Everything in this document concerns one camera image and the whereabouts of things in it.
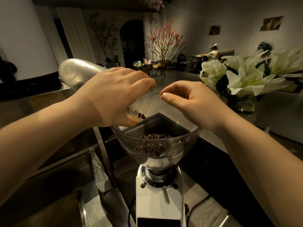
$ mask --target ceiling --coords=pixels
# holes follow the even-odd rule
[[[73,7],[81,9],[109,9],[124,11],[156,12],[139,2],[139,0],[32,0],[35,5],[49,7]],[[163,0],[168,5],[172,0]]]

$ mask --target black knob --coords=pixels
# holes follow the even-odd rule
[[[185,215],[189,212],[188,204],[184,203]]]

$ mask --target black screen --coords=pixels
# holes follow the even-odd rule
[[[181,227],[180,220],[156,219],[156,218],[138,218],[137,227]]]

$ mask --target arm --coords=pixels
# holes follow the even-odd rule
[[[276,226],[303,226],[301,160],[234,113],[201,82],[178,81],[160,95],[189,121],[219,135],[246,184]]]
[[[126,110],[155,80],[141,71],[112,68],[70,98],[0,130],[0,205],[56,150],[92,126],[133,126]]]

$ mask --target human hand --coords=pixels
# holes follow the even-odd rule
[[[137,122],[126,115],[127,108],[156,85],[142,71],[111,68],[99,72],[66,101],[87,127],[134,126]]]
[[[234,114],[202,82],[177,81],[161,92],[161,99],[180,110],[193,124],[216,131]]]

